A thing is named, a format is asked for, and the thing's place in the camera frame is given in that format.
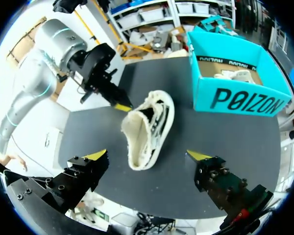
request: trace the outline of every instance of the sneaker upper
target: sneaker upper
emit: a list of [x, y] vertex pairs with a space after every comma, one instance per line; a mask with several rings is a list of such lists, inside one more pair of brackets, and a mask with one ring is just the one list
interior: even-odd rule
[[122, 122], [128, 142], [128, 161], [132, 169], [145, 167], [157, 146], [166, 123], [168, 107], [149, 93], [144, 103], [130, 111]]

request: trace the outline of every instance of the black table surface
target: black table surface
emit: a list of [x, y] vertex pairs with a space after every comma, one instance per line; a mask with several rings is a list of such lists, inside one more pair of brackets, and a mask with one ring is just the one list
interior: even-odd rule
[[173, 98], [175, 117], [154, 167], [133, 171], [127, 163], [127, 142], [121, 132], [126, 113], [104, 107], [70, 114], [61, 147], [62, 166], [74, 155], [102, 149], [110, 166], [96, 192], [123, 206], [156, 216], [201, 219], [226, 215], [207, 193], [200, 193], [184, 168], [187, 149], [218, 155], [226, 166], [274, 191], [280, 168], [277, 118], [195, 112], [188, 58], [144, 61], [125, 67], [120, 86], [137, 107], [149, 91], [165, 90]]

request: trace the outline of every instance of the white storage bin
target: white storage bin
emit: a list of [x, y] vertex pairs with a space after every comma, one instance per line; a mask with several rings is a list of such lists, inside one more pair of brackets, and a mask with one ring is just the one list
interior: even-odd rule
[[141, 19], [139, 18], [138, 12], [135, 12], [119, 19], [118, 23], [122, 28], [128, 28], [139, 25], [141, 23]]
[[209, 14], [209, 4], [194, 2], [196, 13]]
[[176, 6], [179, 13], [182, 13], [182, 14], [193, 13], [192, 2], [177, 2]]
[[172, 29], [174, 29], [174, 25], [173, 24], [162, 24], [160, 26], [158, 26], [158, 32], [159, 33], [163, 33], [163, 32], [169, 32]]
[[145, 11], [141, 10], [140, 15], [143, 17], [144, 21], [150, 22], [150, 21], [157, 21], [163, 19], [165, 16], [163, 14], [163, 7], [159, 7], [157, 9]]
[[148, 38], [154, 38], [157, 34], [157, 29], [155, 31], [147, 32], [147, 33], [142, 33], [147, 39]]
[[112, 228], [122, 235], [133, 235], [138, 218], [126, 213], [120, 213], [111, 219]]

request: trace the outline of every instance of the white sneaker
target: white sneaker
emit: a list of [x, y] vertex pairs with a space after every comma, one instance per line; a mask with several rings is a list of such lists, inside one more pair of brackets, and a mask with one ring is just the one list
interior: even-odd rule
[[157, 161], [174, 120], [174, 103], [164, 91], [149, 92], [144, 103], [130, 111], [121, 131], [128, 143], [128, 164], [133, 170], [147, 170]]
[[254, 80], [251, 77], [250, 71], [248, 70], [237, 70], [233, 72], [230, 76], [217, 73], [214, 75], [214, 78], [231, 79], [231, 80], [255, 84]]

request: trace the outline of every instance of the cable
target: cable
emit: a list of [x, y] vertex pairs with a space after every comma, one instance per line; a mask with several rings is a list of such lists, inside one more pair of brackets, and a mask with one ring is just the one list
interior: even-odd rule
[[82, 93], [82, 92], [79, 92], [79, 91], [78, 91], [78, 89], [79, 89], [80, 87], [81, 87], [80, 85], [77, 87], [77, 89], [76, 89], [77, 93], [79, 93], [79, 94], [86, 94], [86, 92]]
[[52, 177], [53, 177], [53, 174], [48, 171], [43, 165], [39, 164], [38, 162], [36, 162], [34, 159], [32, 159], [30, 156], [28, 156], [26, 153], [23, 152], [23, 150], [18, 146], [18, 144], [16, 143], [14, 137], [11, 135], [11, 138], [14, 142], [14, 144], [16, 145], [16, 147], [25, 155], [27, 156], [29, 159], [31, 159], [33, 162], [35, 162], [37, 165], [39, 165], [41, 168], [43, 168], [46, 172], [48, 172]]

